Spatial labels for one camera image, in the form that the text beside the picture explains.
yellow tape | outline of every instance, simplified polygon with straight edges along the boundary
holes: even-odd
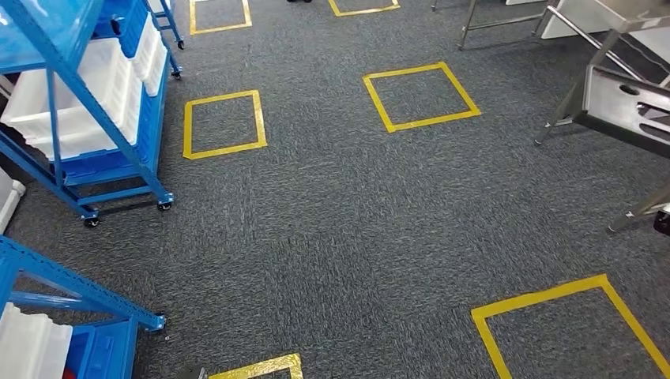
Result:
[[[256,120],[256,138],[255,142],[249,144],[238,144],[235,146],[228,146],[226,148],[217,148],[205,152],[193,152],[193,107],[216,101],[224,101],[228,99],[235,99],[238,97],[251,96],[254,103],[254,117]],[[235,93],[228,93],[226,95],[219,95],[207,97],[204,99],[191,100],[184,105],[184,158],[200,159],[210,156],[220,156],[223,154],[230,154],[232,152],[241,152],[244,150],[251,150],[252,148],[263,148],[267,146],[265,139],[265,122],[263,121],[263,110],[261,107],[261,96],[258,90],[242,91]]]
[[[463,101],[465,102],[465,105],[468,106],[468,110],[455,114],[446,114],[443,116],[425,118],[423,120],[418,121],[405,122],[402,124],[393,124],[393,122],[391,122],[388,113],[386,113],[386,109],[384,108],[381,99],[379,99],[379,94],[377,93],[374,85],[372,84],[372,79],[378,79],[380,77],[395,77],[397,75],[405,75],[409,73],[422,73],[423,71],[431,71],[433,69],[440,69],[441,71],[444,72],[446,77],[449,78],[451,84],[456,88],[458,95],[460,95]],[[419,126],[428,126],[440,122],[448,122],[458,120],[461,118],[479,116],[481,114],[480,109],[477,107],[477,105],[475,105],[475,102],[472,101],[470,95],[468,95],[468,93],[465,91],[465,88],[463,88],[461,83],[458,81],[454,73],[451,72],[449,66],[447,66],[445,62],[437,62],[432,65],[412,67],[409,69],[395,69],[391,71],[385,71],[383,73],[371,73],[363,77],[363,83],[365,84],[367,91],[370,93],[372,103],[375,105],[375,108],[377,108],[379,117],[382,118],[382,122],[384,123],[384,126],[386,127],[386,130],[389,133],[393,133],[397,130],[411,129]]]
[[[670,378],[670,365],[668,364],[668,361],[665,360],[656,345],[654,345],[649,335],[647,335],[640,323],[635,319],[635,316],[633,316],[632,312],[616,293],[614,287],[612,287],[612,285],[609,283],[605,274],[562,284],[560,286],[550,288],[546,291],[533,292],[530,294],[520,295],[515,298],[508,298],[506,300],[494,302],[492,304],[481,306],[472,310],[472,319],[475,321],[475,326],[481,335],[484,346],[486,347],[486,350],[491,357],[491,361],[493,362],[493,366],[498,372],[498,376],[501,379],[512,378],[512,375],[509,369],[507,369],[507,365],[503,360],[503,355],[500,353],[500,349],[495,343],[493,334],[486,324],[486,319],[488,317],[596,288],[603,289],[605,294],[607,294],[609,297],[610,301],[612,301],[612,304],[614,304],[614,307],[619,311],[619,313],[621,313],[623,319],[626,321],[626,323],[628,323],[628,326],[638,337],[642,343],[642,346],[644,346],[647,352],[649,352],[649,355],[658,365],[658,368],[661,369],[661,372],[665,375],[666,378]]]
[[[224,373],[218,373],[216,375],[211,375],[209,379],[248,379],[250,377],[260,377],[261,375],[267,375],[286,369],[288,369],[291,379],[303,379],[300,356],[297,354],[285,355],[283,357],[240,367]]]
[[[398,9],[400,8],[400,5],[398,4],[397,0],[392,0],[390,6],[384,6],[382,8],[372,8],[372,9],[363,9],[363,10],[353,10],[349,12],[341,12],[340,8],[337,6],[337,3],[335,3],[335,0],[328,0],[328,3],[330,3],[330,8],[333,9],[333,13],[335,13],[335,16],[337,17],[342,17],[342,16],[353,16],[355,14],[366,14],[366,13],[377,13],[377,12],[383,12],[385,10],[392,10],[392,9]]]
[[[227,26],[220,26],[217,28],[209,28],[209,29],[202,29],[198,30],[198,27],[195,22],[195,3],[196,2],[203,2],[203,0],[190,0],[189,8],[190,8],[190,34],[195,35],[195,34],[204,34],[204,33],[212,33],[212,32],[222,32],[224,30],[232,30],[232,29],[238,29],[238,28],[246,28],[247,26],[251,26],[251,11],[249,11],[249,0],[242,0],[242,8],[244,11],[244,23],[243,24],[235,24],[235,25],[227,25]]]

white plastic bin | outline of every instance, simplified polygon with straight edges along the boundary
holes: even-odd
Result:
[[[36,378],[47,348],[51,320],[46,314],[22,314],[12,303],[7,303],[0,324],[3,324],[0,328],[2,377]]]
[[[71,326],[51,324],[47,347],[44,350],[44,358],[38,375],[39,379],[62,379],[71,339]]]
[[[127,88],[127,58],[116,38],[91,41],[77,70],[88,90],[117,125],[123,120],[123,102]],[[55,100],[58,108],[58,134],[65,136],[101,129],[81,102],[56,75]],[[43,69],[21,74],[12,97],[0,118],[26,139],[51,135],[47,99],[47,76]]]
[[[117,124],[119,131],[128,140],[128,143],[135,145],[137,143],[137,130],[140,121],[140,108],[142,99],[142,82],[133,73],[129,62],[126,63],[126,83],[123,87],[127,88],[124,95],[121,112],[123,120]],[[86,152],[96,152],[99,150],[113,150],[117,146],[114,141],[98,126],[97,129],[91,129],[80,133],[58,135],[60,140],[61,159],[73,158]],[[25,140],[27,144],[39,149],[51,161],[54,160],[54,145],[51,135],[41,138],[29,138]]]
[[[168,49],[163,45],[160,32],[153,25],[149,14],[142,29],[140,43],[137,45],[137,53],[130,59],[149,96],[158,95],[167,57]]]
[[[72,327],[46,314],[23,314],[11,302],[0,318],[0,370],[12,379],[60,379]]]

gray carpet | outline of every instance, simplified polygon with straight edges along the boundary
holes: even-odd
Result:
[[[241,22],[234,3],[199,4],[198,24]],[[11,238],[167,314],[170,340],[141,338],[135,377],[291,353],[305,378],[496,377],[470,310],[600,273],[670,356],[668,238],[649,219],[606,232],[670,177],[667,161],[578,126],[532,143],[593,50],[517,24],[473,32],[459,52],[465,0],[436,13],[428,0],[400,4],[335,17],[325,0],[250,0],[253,27],[188,37],[165,111],[169,212],[131,208],[87,230],[28,185]],[[477,18],[534,11],[482,1]],[[362,76],[437,61],[483,114],[387,133]],[[434,73],[375,85],[395,122],[463,107]],[[269,146],[182,158],[184,103],[248,89],[261,94]],[[249,103],[207,107],[195,151],[253,139]],[[515,378],[662,377],[598,291],[490,326]]]

blue shelving cart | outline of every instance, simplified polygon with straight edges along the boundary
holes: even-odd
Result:
[[[14,291],[20,276],[28,277],[67,296]],[[113,318],[74,325],[66,368],[77,379],[132,377],[139,328],[155,332],[165,317],[154,314],[58,263],[0,236],[0,317],[7,302],[65,310],[109,313]]]
[[[77,67],[84,54],[94,28],[106,2],[118,0],[61,0],[40,1],[0,0],[0,74],[17,73],[29,69],[46,69],[48,104],[51,112],[51,134],[54,141],[54,162],[52,167],[34,159],[23,148],[14,143],[4,133],[0,133],[0,152],[26,170],[65,201],[84,220],[88,227],[99,223],[98,211],[92,205],[124,197],[153,193],[160,210],[167,210],[174,200],[156,176],[160,152],[160,137],[163,125],[165,100],[164,75],[157,96],[143,93],[136,146],[131,146],[116,128],[105,110],[86,88],[77,74]],[[149,11],[146,0],[140,2]],[[152,21],[160,29],[156,15]],[[171,75],[179,79],[181,67],[172,55],[169,45],[162,39],[167,49],[167,65],[172,67]],[[62,160],[58,146],[58,118],[54,99],[54,74],[68,86],[81,104],[100,124],[105,133],[118,147],[108,152],[94,152],[78,156],[75,161]],[[99,185],[127,178],[141,178],[144,185],[112,192],[81,196],[81,186]]]

black wheel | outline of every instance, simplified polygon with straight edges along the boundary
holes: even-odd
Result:
[[[97,217],[93,217],[91,219],[84,219],[85,227],[97,227],[98,225],[100,225],[100,219]]]
[[[158,204],[157,208],[159,211],[169,211],[172,208],[172,203]]]

